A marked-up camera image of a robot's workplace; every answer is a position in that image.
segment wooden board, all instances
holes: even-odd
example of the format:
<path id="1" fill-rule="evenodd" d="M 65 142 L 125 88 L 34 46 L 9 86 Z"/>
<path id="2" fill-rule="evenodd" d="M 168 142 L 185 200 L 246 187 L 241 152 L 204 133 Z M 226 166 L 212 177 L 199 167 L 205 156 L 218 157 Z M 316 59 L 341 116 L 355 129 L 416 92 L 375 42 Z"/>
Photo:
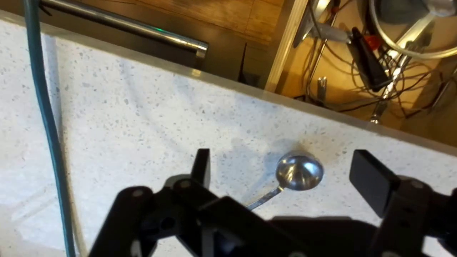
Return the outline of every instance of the wooden board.
<path id="1" fill-rule="evenodd" d="M 198 20 L 269 45 L 284 0 L 105 0 L 136 5 L 181 19 Z"/>
<path id="2" fill-rule="evenodd" d="M 269 53 L 271 65 L 268 65 L 268 76 L 262 82 L 266 92 L 276 92 L 279 79 L 284 76 L 284 68 L 291 60 L 291 45 L 301 23 L 306 0 L 286 0 L 282 6 L 279 20 L 272 40 L 272 53 Z"/>

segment white countertop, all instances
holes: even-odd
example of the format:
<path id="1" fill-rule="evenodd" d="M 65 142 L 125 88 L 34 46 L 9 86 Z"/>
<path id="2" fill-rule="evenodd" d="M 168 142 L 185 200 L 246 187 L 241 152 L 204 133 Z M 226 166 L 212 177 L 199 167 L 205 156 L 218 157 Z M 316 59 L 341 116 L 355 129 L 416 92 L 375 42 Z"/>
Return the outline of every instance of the white countertop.
<path id="1" fill-rule="evenodd" d="M 211 190 L 245 202 L 274 187 L 279 156 L 301 147 L 325 169 L 309 192 L 284 192 L 255 213 L 378 219 L 348 182 L 351 155 L 366 149 L 395 173 L 449 195 L 457 150 L 154 58 L 44 26 L 47 78 L 59 96 L 62 142 L 82 256 L 128 186 L 158 192 L 211 149 Z M 0 256 L 64 256 L 25 30 L 0 12 Z M 186 256 L 175 242 L 156 256 Z M 426 253 L 444 252 L 429 245 Z"/>

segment wire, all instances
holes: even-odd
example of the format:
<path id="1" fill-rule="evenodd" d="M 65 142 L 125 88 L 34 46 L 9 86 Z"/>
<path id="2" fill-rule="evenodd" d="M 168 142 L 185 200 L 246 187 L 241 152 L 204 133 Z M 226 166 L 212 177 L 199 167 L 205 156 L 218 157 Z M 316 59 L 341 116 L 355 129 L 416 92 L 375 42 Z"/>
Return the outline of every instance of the wire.
<path id="1" fill-rule="evenodd" d="M 388 100 L 392 100 L 392 99 L 399 99 L 399 96 L 405 92 L 409 92 L 409 90 L 414 90 L 416 89 L 416 86 L 428 76 L 428 73 L 422 75 L 414 85 L 405 88 L 404 85 L 401 86 L 402 89 L 401 90 L 396 90 L 392 96 L 386 98 L 386 99 L 378 99 L 375 102 L 369 102 L 369 103 L 364 103 L 364 105 L 359 105 L 359 106 L 355 106 L 355 108 L 349 108 L 349 109 L 339 109 L 339 110 L 335 110 L 335 112 L 339 112 L 339 113 L 348 113 L 348 112 L 354 112 L 354 110 L 358 110 L 358 109 L 364 109 L 364 108 L 368 108 L 368 106 L 372 106 L 372 105 L 378 105 L 381 102 L 388 102 Z"/>
<path id="2" fill-rule="evenodd" d="M 422 63 L 422 62 L 411 62 L 411 63 L 408 63 L 405 70 L 409 70 L 409 69 L 414 69 L 414 68 L 424 68 L 426 72 L 432 72 L 432 69 L 429 66 L 426 66 L 425 63 Z"/>
<path id="3" fill-rule="evenodd" d="M 304 82 L 304 78 L 305 78 L 305 75 L 308 75 L 308 68 L 309 68 L 309 66 L 314 63 L 314 60 L 315 60 L 315 59 L 314 59 L 315 52 L 316 52 L 316 39 L 314 38 L 312 46 L 311 46 L 311 49 L 309 49 L 309 53 L 308 53 L 306 59 L 302 62 L 302 69 L 301 69 L 301 92 L 304 92 L 301 98 L 304 98 L 304 102 L 306 100 L 306 96 L 308 96 L 308 93 L 309 93 L 309 86 L 308 86 L 306 82 Z"/>
<path id="4" fill-rule="evenodd" d="M 27 40 L 29 53 L 31 76 L 35 88 L 37 102 L 41 112 L 42 126 L 47 137 L 49 157 L 54 170 L 54 180 L 57 187 L 57 197 L 59 206 L 59 217 L 64 235 L 64 247 L 68 257 L 74 257 L 72 226 L 71 226 L 71 206 L 68 196 L 68 186 L 64 172 L 62 155 L 58 143 L 57 127 L 47 93 L 47 83 L 44 75 L 44 60 L 39 39 L 39 18 L 38 2 L 24 0 L 24 16 L 27 25 Z"/>
<path id="5" fill-rule="evenodd" d="M 439 90 L 435 93 L 435 96 L 432 98 L 432 100 L 428 103 L 428 105 L 425 105 L 424 108 L 419 108 L 419 109 L 415 109 L 414 112 L 411 112 L 411 113 L 406 113 L 404 109 L 402 109 L 402 106 L 399 105 L 399 109 L 401 109 L 401 112 L 402 112 L 402 115 L 404 115 L 404 117 L 405 119 L 409 119 L 409 117 L 412 117 L 412 116 L 415 116 L 415 115 L 418 115 L 418 113 L 421 113 L 421 112 L 424 112 L 424 110 L 431 110 L 432 108 L 434 108 L 434 103 L 436 102 L 436 99 L 438 99 L 438 96 L 441 95 L 441 89 L 444 89 L 445 88 L 445 85 L 446 83 L 449 83 L 449 82 L 454 82 L 454 76 L 449 76 L 448 79 L 442 79 L 442 73 L 439 73 Z"/>
<path id="6" fill-rule="evenodd" d="M 414 80 L 415 78 L 422 78 L 422 76 L 431 76 L 432 72 L 425 72 L 425 73 L 416 73 L 416 75 L 411 75 L 411 76 L 404 76 L 404 80 Z"/>
<path id="7" fill-rule="evenodd" d="M 341 5 L 339 8 L 336 8 L 336 9 L 334 10 L 334 13 L 341 12 L 341 10 L 345 9 L 351 2 L 352 2 L 352 0 L 344 2 L 344 5 Z"/>
<path id="8" fill-rule="evenodd" d="M 331 53 L 331 56 L 334 56 L 335 59 L 338 59 L 341 63 L 345 63 L 345 65 L 348 65 L 348 66 L 351 66 L 351 62 L 348 62 L 348 60 L 345 60 L 345 59 L 342 59 L 341 56 L 338 56 L 329 46 L 328 46 L 328 43 L 324 43 L 324 46 L 325 46 L 325 49 Z"/>

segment teal cable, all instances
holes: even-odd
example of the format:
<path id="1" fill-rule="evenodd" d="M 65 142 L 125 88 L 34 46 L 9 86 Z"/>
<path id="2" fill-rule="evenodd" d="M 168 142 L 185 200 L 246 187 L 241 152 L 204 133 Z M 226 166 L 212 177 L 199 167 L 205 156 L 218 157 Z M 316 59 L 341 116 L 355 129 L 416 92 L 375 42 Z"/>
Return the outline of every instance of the teal cable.
<path id="1" fill-rule="evenodd" d="M 41 112 L 41 120 L 44 125 L 47 145 L 49 150 L 52 170 L 54 170 L 54 180 L 57 187 L 65 253 L 67 253 L 67 257 L 75 257 L 68 185 L 65 179 L 65 170 L 64 170 L 57 127 L 55 127 L 52 109 L 49 105 L 47 85 L 45 85 L 42 49 L 41 49 L 41 38 L 39 38 L 38 3 L 39 3 L 38 0 L 24 0 L 29 68 L 31 68 L 31 76 L 35 88 L 38 108 Z"/>

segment metal rail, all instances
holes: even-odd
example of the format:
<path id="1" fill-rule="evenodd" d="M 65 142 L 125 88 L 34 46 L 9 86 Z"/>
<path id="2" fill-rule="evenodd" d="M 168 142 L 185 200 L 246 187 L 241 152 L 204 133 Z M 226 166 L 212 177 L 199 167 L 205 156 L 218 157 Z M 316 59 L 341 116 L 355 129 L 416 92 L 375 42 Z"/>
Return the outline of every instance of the metal rail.
<path id="1" fill-rule="evenodd" d="M 101 23 L 109 28 L 115 28 L 132 35 L 161 40 L 186 50 L 194 50 L 198 59 L 204 59 L 208 50 L 208 45 L 205 42 L 185 38 L 182 35 L 176 35 L 172 32 L 166 32 L 164 29 L 144 25 L 136 20 L 132 20 L 115 13 L 109 13 L 101 9 L 95 9 L 91 6 L 85 6 L 81 3 L 62 2 L 62 0 L 39 0 L 39 3 L 44 8 L 69 13 L 72 16 L 82 18 L 95 23 Z"/>

